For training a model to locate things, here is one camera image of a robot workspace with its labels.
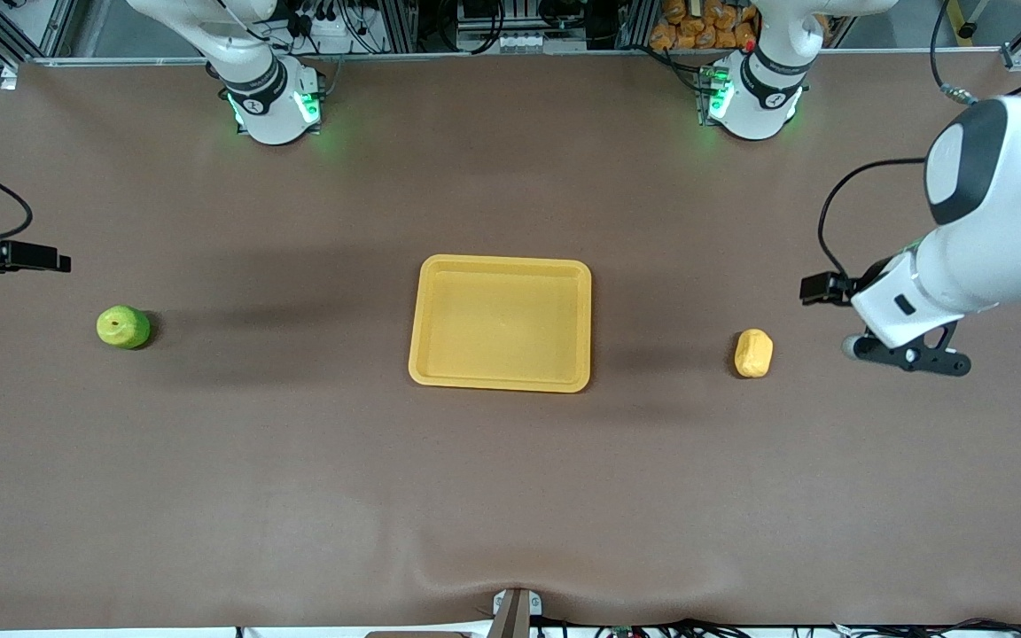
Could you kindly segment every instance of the yellow tray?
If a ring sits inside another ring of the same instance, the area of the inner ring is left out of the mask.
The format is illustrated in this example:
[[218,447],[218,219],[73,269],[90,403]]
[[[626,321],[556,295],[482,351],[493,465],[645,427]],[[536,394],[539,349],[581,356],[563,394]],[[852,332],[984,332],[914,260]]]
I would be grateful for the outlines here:
[[420,269],[408,373],[428,386],[578,392],[590,287],[572,259],[433,255]]

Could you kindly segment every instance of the brown tablecloth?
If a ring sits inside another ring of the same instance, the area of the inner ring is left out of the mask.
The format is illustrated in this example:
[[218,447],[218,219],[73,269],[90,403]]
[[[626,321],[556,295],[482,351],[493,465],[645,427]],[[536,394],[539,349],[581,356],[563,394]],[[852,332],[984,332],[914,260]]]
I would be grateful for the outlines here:
[[[644,57],[349,63],[286,148],[199,67],[23,68],[0,179],[74,273],[0,276],[0,629],[453,622],[506,586],[576,622],[1021,622],[1021,306],[965,322],[947,380],[847,360],[858,316],[797,302],[827,190],[956,114],[927,63],[823,57],[761,143]],[[923,193],[856,181],[843,262],[927,232]],[[414,384],[434,253],[587,263],[590,386]],[[116,303],[153,347],[98,342]],[[729,372],[749,327],[765,380]]]

